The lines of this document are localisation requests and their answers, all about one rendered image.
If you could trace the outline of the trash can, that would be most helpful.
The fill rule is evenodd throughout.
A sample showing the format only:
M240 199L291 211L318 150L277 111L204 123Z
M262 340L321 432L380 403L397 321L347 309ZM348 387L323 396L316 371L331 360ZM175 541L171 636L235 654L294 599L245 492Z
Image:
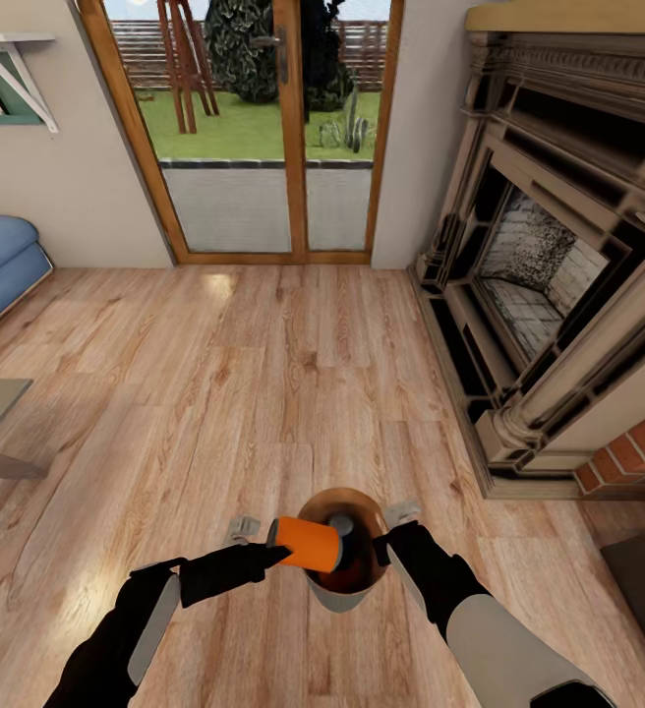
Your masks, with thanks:
M315 573L301 567L313 592L330 611L344 614L353 610L381 581L389 565L381 567L373 550L371 540L384 533L377 522L382 518L382 507L369 495L353 488L334 487L311 497L299 512L299 519L328 525L334 514L345 513L353 519L356 527L356 557L366 567L366 582L358 588L345 592L330 592L315 582Z

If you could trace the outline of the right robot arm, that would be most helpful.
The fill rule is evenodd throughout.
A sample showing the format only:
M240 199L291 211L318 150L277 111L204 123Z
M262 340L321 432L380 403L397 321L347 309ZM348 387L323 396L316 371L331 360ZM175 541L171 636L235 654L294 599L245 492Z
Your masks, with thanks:
M458 554L449 557L410 500L381 510L387 533L371 540L440 635L481 708L619 708L580 668L507 611Z

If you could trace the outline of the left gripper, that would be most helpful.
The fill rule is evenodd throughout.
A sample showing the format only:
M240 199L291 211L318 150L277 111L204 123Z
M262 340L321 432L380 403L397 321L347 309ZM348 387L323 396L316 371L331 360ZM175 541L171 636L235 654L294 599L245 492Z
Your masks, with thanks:
M210 598L242 586L266 579L265 570L290 556L283 546L267 548L258 543L234 545L206 555L212 576Z

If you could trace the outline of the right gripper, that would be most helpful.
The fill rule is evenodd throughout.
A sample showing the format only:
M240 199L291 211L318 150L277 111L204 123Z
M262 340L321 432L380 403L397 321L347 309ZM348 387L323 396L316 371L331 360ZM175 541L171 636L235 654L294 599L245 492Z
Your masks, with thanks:
M391 535L393 535L393 531L391 531L391 533L387 532L383 536L378 536L377 538L371 540L375 556L377 557L377 562L381 567L390 565L390 558L388 557L388 552L386 551L386 544L391 540Z

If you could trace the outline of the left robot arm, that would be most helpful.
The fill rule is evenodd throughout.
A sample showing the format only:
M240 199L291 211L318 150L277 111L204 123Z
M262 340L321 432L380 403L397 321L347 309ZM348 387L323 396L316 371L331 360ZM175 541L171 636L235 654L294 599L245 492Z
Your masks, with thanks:
M248 543L262 522L246 515L230 519L222 549L204 557L180 557L144 565L130 573L116 609L74 652L60 685L45 708L127 708L148 671L178 603L187 608L248 582L290 556L283 546ZM180 566L180 575L171 568Z

